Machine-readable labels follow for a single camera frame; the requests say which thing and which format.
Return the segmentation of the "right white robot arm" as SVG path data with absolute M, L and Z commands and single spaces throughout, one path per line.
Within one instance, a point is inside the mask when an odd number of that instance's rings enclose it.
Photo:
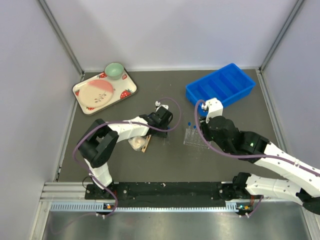
M 240 172 L 232 183 L 218 185 L 224 200 L 272 197 L 297 203 L 309 212 L 320 213 L 320 170 L 289 155 L 267 138 L 240 131 L 223 116 L 196 119 L 196 129 L 207 146 L 218 145 L 217 153 L 269 169 L 283 179 Z

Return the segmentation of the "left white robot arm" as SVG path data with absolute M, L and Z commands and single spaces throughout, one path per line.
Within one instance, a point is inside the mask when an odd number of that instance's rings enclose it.
M 108 160 L 117 143 L 135 137 L 149 135 L 165 138 L 173 114 L 167 106 L 159 106 L 155 112 L 139 115 L 133 119 L 105 122 L 97 119 L 78 142 L 78 150 L 89 169 L 89 176 L 102 198 L 109 198 L 114 191 L 111 184 Z

